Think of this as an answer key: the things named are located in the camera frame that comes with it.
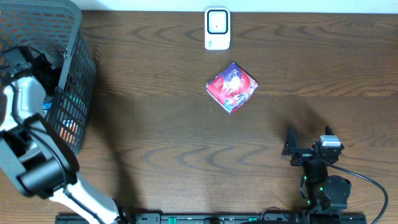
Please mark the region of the blue Oreo cookie pack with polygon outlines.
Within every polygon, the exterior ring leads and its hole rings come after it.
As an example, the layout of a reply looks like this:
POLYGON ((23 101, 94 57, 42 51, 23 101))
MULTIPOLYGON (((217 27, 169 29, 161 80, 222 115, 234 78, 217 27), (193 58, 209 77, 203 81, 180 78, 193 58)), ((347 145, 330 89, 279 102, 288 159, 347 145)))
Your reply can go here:
POLYGON ((43 104, 43 109, 44 110, 49 110, 52 107, 52 103, 44 103, 43 104))

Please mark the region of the orange Kleenex tissue pack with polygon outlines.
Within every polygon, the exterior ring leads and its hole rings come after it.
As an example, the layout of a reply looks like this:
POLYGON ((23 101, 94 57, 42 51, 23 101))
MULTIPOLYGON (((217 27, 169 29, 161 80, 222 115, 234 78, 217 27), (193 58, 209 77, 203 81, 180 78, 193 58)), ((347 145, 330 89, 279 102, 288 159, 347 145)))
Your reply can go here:
POLYGON ((78 125, 74 120, 64 120, 60 129, 60 137, 70 144, 76 143, 76 135, 78 132, 78 125))

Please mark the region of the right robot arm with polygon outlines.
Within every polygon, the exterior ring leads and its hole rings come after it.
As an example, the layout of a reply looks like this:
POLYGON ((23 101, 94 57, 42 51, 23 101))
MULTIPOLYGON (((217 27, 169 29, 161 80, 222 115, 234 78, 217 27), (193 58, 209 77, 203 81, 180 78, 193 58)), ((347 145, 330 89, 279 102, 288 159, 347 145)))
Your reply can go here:
POLYGON ((291 157, 291 166, 303 168, 302 180, 308 200, 308 209, 302 212, 304 222, 326 222, 332 217, 338 219, 341 212, 347 209, 351 182, 328 174, 328 168, 338 161, 343 149, 344 145, 328 126, 320 140, 310 148, 300 148, 293 127, 288 128, 282 155, 291 157))

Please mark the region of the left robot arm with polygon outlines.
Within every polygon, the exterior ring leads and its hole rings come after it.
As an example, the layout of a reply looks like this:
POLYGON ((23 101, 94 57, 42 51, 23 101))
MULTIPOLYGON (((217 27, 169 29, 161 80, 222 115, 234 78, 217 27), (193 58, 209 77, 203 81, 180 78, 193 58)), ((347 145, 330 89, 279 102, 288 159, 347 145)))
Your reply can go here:
POLYGON ((131 223, 116 201, 81 174, 78 160, 45 119, 47 93, 57 78, 52 63, 27 46, 5 50, 1 67, 1 169, 26 197, 61 203, 88 223, 131 223))

